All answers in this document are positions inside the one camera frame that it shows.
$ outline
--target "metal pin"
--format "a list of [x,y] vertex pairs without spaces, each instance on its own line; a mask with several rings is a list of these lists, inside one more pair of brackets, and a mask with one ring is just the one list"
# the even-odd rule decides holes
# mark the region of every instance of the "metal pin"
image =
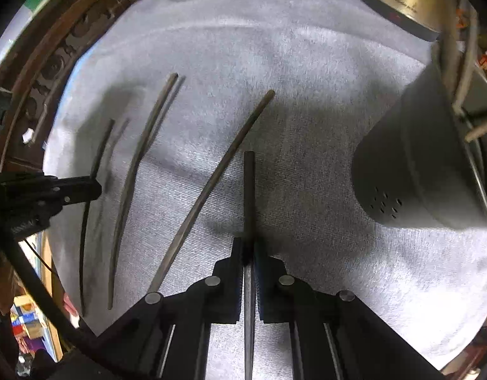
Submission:
[[221,278],[216,275],[211,275],[205,279],[205,284],[209,287],[218,286],[221,283]]
[[161,293],[147,293],[145,296],[145,303],[146,304],[157,304],[162,299]]
[[352,301],[356,298],[356,295],[350,290],[342,290],[339,293],[339,297],[342,301]]
[[295,278],[292,275],[285,274],[278,279],[278,282],[282,286],[292,286],[295,283]]

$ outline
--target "black cable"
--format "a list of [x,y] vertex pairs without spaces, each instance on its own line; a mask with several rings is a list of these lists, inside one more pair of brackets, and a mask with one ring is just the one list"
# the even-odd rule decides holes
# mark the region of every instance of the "black cable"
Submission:
[[32,268],[25,253],[15,242],[13,235],[3,226],[4,222],[0,218],[0,249],[11,263],[16,273],[20,277],[25,288],[32,296],[43,314],[56,327],[60,335],[75,346],[81,353],[85,354],[101,367],[106,368],[111,373],[125,379],[151,380],[151,377],[133,372],[119,367],[117,364],[103,357],[93,346],[93,339],[88,338],[84,333],[75,329],[70,321],[64,316],[63,312],[55,305],[48,294],[47,289],[38,278],[36,271]]
[[36,256],[36,257],[39,259],[39,261],[41,261],[41,262],[42,262],[42,264],[43,264],[43,265],[44,265],[44,266],[45,266],[45,267],[46,267],[46,268],[47,268],[47,269],[50,271],[50,273],[52,273],[52,274],[53,274],[53,275],[55,275],[57,278],[59,278],[59,275],[58,275],[58,274],[57,274],[55,271],[53,271],[53,270],[50,268],[50,266],[49,266],[47,263],[45,263],[45,260],[43,260],[43,259],[41,258],[41,256],[39,255],[39,253],[38,253],[38,252],[37,252],[37,251],[34,249],[34,247],[32,247],[32,244],[31,244],[31,243],[29,243],[29,241],[28,241],[26,238],[24,238],[24,243],[25,243],[25,244],[27,244],[27,245],[29,246],[29,248],[30,248],[30,249],[31,249],[31,251],[34,253],[34,255],[35,255],[35,256]]

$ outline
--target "dark wooden frame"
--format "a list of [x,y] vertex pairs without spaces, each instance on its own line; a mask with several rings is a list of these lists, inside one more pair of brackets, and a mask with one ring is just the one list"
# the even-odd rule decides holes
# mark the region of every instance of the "dark wooden frame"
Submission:
[[[12,92],[0,133],[0,172],[41,171],[65,84],[76,61],[134,0],[49,0],[0,64],[0,87]],[[34,130],[24,144],[22,135]]]

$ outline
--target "gray fabric surface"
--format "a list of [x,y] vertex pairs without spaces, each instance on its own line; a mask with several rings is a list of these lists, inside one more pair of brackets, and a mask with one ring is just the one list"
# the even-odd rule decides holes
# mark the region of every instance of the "gray fabric surface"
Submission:
[[[242,146],[257,154],[258,230],[315,289],[353,290],[437,368],[487,315],[487,230],[395,230],[372,222],[351,188],[352,153],[429,59],[429,45],[359,0],[141,0],[73,73],[44,170],[87,175],[117,120],[92,204],[86,321],[100,333],[145,294],[202,186],[262,95],[275,100]],[[141,162],[106,310],[121,188],[169,73],[184,81]],[[185,290],[228,256],[243,227],[242,152],[207,201],[161,291]],[[79,305],[83,206],[53,218],[53,256]],[[257,321],[255,378],[291,378],[285,325]],[[243,318],[212,329],[207,379],[243,378]]]

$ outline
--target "black clamp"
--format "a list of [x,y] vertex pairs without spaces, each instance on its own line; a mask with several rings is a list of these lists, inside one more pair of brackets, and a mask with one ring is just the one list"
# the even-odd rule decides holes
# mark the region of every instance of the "black clamp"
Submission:
[[63,206],[100,195],[101,185],[88,176],[58,179],[44,173],[0,173],[0,215],[16,241],[47,229]]

